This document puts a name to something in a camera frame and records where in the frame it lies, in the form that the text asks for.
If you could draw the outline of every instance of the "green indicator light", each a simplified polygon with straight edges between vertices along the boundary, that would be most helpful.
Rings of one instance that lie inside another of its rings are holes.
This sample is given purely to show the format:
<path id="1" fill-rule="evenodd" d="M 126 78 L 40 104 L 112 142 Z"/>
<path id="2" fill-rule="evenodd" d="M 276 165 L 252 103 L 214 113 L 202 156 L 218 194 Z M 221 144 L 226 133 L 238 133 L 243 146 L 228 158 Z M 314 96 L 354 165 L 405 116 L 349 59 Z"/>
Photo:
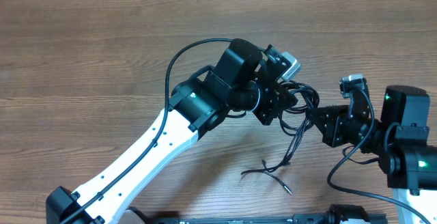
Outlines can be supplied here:
<path id="1" fill-rule="evenodd" d="M 419 161 L 419 167 L 426 167 L 427 163 L 424 161 Z"/>

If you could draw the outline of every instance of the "green led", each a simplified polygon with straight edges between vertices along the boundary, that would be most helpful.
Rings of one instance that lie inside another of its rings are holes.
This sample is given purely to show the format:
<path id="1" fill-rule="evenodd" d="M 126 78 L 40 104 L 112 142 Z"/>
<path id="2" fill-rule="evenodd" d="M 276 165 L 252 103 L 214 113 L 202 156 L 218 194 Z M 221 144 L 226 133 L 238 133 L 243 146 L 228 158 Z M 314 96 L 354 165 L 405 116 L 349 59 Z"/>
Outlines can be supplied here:
<path id="1" fill-rule="evenodd" d="M 425 161 L 419 161 L 419 167 L 426 167 L 428 164 Z"/>

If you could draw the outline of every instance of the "wooden tabletop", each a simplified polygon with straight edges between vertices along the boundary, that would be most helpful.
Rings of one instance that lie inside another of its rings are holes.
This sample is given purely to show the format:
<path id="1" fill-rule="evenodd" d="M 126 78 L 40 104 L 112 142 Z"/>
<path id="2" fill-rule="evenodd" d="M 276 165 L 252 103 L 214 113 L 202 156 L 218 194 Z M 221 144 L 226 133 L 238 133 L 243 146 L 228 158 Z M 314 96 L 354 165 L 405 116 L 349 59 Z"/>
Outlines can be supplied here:
<path id="1" fill-rule="evenodd" d="M 376 116 L 387 85 L 412 85 L 432 97 L 428 143 L 437 145 L 437 0 L 1 0 L 0 223 L 45 223 L 45 199 L 74 190 L 113 162 L 163 107 L 169 60 L 205 38 L 243 38 L 289 51 L 296 80 L 320 94 L 320 106 L 347 104 L 338 80 L 363 73 Z M 198 46 L 173 68 L 171 89 L 214 65 L 224 43 Z M 287 116 L 299 124 L 301 115 Z M 385 212 L 383 201 L 326 183 L 341 148 L 313 128 L 291 165 L 272 178 L 240 172 L 276 165 L 291 137 L 278 121 L 254 115 L 225 120 L 173 160 L 132 203 L 146 215 L 190 218 L 286 216 L 356 204 Z M 358 153 L 357 159 L 371 158 Z M 391 196 L 377 165 L 346 163 L 334 182 Z"/>

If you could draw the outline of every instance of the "wood surface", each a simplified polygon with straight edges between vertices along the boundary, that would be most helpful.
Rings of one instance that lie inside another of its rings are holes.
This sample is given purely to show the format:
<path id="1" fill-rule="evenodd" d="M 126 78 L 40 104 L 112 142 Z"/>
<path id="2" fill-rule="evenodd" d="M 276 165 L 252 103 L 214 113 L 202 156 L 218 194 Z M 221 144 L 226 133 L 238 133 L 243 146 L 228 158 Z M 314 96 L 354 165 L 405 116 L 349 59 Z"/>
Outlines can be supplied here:
<path id="1" fill-rule="evenodd" d="M 363 73 L 377 118 L 385 87 L 426 89 L 429 143 L 437 145 L 437 0 L 2 0 L 0 1 L 0 223 L 45 223 L 45 199 L 58 186 L 88 181 L 138 139 L 163 107 L 169 60 L 205 38 L 273 44 L 302 64 L 296 80 L 320 106 L 347 104 L 338 80 Z M 224 43 L 198 46 L 173 67 L 171 89 L 214 65 Z M 302 116 L 288 116 L 292 124 Z M 286 216 L 383 201 L 340 193 L 326 177 L 342 148 L 315 128 L 272 178 L 240 172 L 278 163 L 291 141 L 278 121 L 225 120 L 173 160 L 132 203 L 146 215 L 190 218 Z M 358 153 L 357 159 L 371 155 Z M 377 165 L 346 163 L 334 182 L 391 196 Z"/>

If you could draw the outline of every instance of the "wooden table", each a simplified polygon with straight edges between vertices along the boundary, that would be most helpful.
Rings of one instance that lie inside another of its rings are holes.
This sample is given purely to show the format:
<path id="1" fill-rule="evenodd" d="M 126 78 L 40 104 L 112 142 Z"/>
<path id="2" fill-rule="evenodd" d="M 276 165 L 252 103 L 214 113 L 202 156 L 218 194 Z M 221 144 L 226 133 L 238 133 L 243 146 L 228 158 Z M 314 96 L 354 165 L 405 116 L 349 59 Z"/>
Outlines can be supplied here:
<path id="1" fill-rule="evenodd" d="M 387 85 L 424 88 L 432 97 L 429 143 L 437 145 L 437 0 L 2 0 L 0 1 L 0 223 L 45 223 L 45 199 L 75 189 L 114 161 L 163 107 L 173 55 L 212 37 L 273 44 L 296 56 L 297 81 L 319 91 L 320 106 L 347 104 L 338 80 L 361 72 L 379 117 Z M 215 64 L 227 47 L 194 48 L 176 63 L 171 89 Z M 287 121 L 299 124 L 302 116 Z M 291 137 L 278 121 L 226 120 L 139 194 L 146 215 L 177 210 L 191 218 L 285 216 L 383 201 L 331 189 L 341 148 L 311 129 L 292 164 L 272 178 L 240 172 L 278 163 Z M 358 159 L 371 155 L 357 154 Z M 377 165 L 346 163 L 342 186 L 391 196 Z"/>

